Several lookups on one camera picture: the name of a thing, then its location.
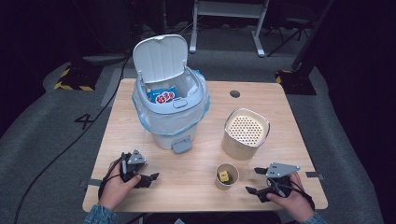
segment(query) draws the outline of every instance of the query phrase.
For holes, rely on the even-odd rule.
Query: open lid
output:
[[[143,82],[152,83],[184,73],[188,47],[180,35],[158,35],[134,47],[134,67]]]

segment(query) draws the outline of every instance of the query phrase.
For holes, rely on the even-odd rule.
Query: plastic bag liner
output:
[[[134,102],[137,115],[140,119],[140,123],[147,131],[164,136],[182,134],[195,126],[206,115],[210,107],[210,96],[206,86],[205,78],[198,70],[192,71],[189,67],[186,67],[185,74],[174,77],[170,80],[151,84],[149,87],[152,89],[161,89],[176,85],[177,91],[180,93],[180,95],[189,96],[194,94],[196,89],[198,89],[197,83],[191,76],[198,77],[198,80],[201,82],[204,90],[204,96],[197,105],[176,113],[167,113],[166,111],[163,113],[158,113],[147,108],[143,101],[148,101],[148,99],[146,97],[143,99],[140,97],[137,85],[140,85],[141,83],[139,81],[140,79],[136,80],[134,83],[134,93],[132,95],[132,100]]]

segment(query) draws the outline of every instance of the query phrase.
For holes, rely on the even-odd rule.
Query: yellow object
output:
[[[219,172],[219,177],[221,182],[226,182],[230,180],[230,177],[228,177],[227,171],[221,171]]]

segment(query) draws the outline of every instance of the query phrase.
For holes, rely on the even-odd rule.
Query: gray floor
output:
[[[275,82],[274,73],[290,69],[304,43],[292,40],[270,58],[259,58],[251,39],[254,27],[203,30],[197,52],[188,66],[199,69],[207,80]],[[265,49],[280,42],[277,31],[261,35]],[[121,63],[106,66],[96,91],[53,89],[66,64],[47,75],[46,94],[31,104],[0,139],[0,217],[12,223],[22,194],[57,155],[82,134],[74,120],[88,113],[95,118],[116,89]],[[125,77],[134,76],[132,60]],[[326,83],[317,69],[310,79],[316,96],[288,95],[306,147],[323,175],[322,186],[329,207],[319,211],[329,223],[383,223],[374,187],[354,153],[332,109]],[[92,127],[38,178],[27,194],[18,223],[81,223],[84,189],[101,145],[111,107]],[[284,222],[290,217],[279,213]],[[121,213],[120,223],[136,214]]]

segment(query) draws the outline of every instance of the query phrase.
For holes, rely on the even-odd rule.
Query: sleeve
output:
[[[83,224],[115,224],[117,219],[116,213],[102,205],[96,204],[85,217]]]
[[[326,224],[326,221],[320,216],[319,213],[315,213],[311,218],[303,222],[303,224]]]

